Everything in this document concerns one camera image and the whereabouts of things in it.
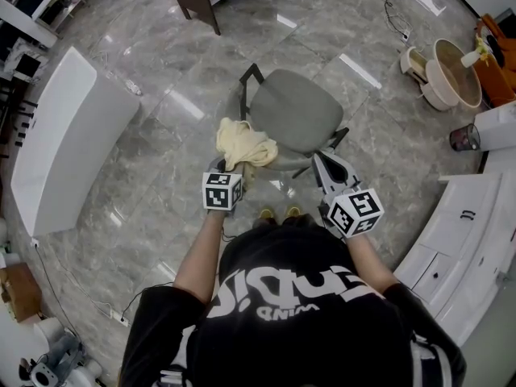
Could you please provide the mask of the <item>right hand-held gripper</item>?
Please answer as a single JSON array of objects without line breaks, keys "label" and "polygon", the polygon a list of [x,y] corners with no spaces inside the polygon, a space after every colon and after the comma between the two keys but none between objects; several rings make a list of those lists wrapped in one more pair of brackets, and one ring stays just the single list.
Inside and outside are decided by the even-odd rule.
[{"label": "right hand-held gripper", "polygon": [[371,231],[385,213],[376,190],[357,186],[336,193],[337,185],[360,183],[351,164],[336,154],[315,153],[312,164],[318,186],[326,194],[320,206],[325,227],[345,239]]}]

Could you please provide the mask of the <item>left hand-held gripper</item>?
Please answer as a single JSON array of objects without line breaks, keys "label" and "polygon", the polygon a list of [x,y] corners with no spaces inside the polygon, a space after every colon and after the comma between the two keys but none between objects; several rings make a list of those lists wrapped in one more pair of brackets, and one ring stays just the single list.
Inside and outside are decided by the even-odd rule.
[{"label": "left hand-held gripper", "polygon": [[243,198],[243,168],[227,172],[223,156],[212,160],[202,175],[202,203],[206,210],[232,212]]}]

